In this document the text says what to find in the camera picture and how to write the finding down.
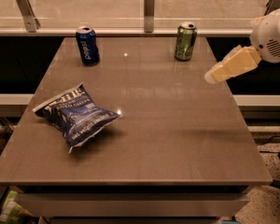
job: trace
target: table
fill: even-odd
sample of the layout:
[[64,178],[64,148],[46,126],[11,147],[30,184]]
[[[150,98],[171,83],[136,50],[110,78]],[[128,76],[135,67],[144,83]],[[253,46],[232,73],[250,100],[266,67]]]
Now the table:
[[[204,38],[188,62],[170,37],[97,42],[101,61],[87,67],[63,41],[0,158],[19,204],[45,217],[223,217],[272,182],[227,84],[203,79],[215,64]],[[122,118],[68,154],[32,109],[81,81]]]

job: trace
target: blue can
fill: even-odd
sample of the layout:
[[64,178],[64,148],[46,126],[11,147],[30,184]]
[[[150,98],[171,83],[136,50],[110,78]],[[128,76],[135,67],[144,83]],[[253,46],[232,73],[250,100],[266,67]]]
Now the blue can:
[[76,39],[82,62],[87,66],[98,64],[100,54],[94,30],[88,26],[81,26],[77,28]]

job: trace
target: logo on can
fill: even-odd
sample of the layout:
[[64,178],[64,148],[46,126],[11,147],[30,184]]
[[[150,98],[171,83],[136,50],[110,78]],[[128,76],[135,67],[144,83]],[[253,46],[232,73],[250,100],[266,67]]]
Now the logo on can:
[[183,22],[177,29],[175,57],[180,61],[188,61],[192,57],[197,28],[192,22]]
[[77,29],[76,39],[82,62],[87,66],[98,64],[100,55],[94,30],[88,26],[81,26]]

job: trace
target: brown table top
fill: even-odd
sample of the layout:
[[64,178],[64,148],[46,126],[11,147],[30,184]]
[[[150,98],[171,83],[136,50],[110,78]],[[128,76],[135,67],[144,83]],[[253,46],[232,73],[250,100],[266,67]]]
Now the brown table top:
[[[261,185],[271,177],[204,38],[193,57],[174,57],[175,39],[98,38],[87,67],[66,38],[0,158],[9,185]],[[116,120],[83,147],[69,145],[32,109],[81,81]]]

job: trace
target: snack bag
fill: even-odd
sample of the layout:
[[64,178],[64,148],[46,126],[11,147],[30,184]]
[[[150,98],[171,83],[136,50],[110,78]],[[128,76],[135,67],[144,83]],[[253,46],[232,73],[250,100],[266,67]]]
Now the snack bag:
[[33,109],[35,114],[50,121],[73,147],[82,146],[119,114],[98,107],[83,88],[83,84],[60,93]]

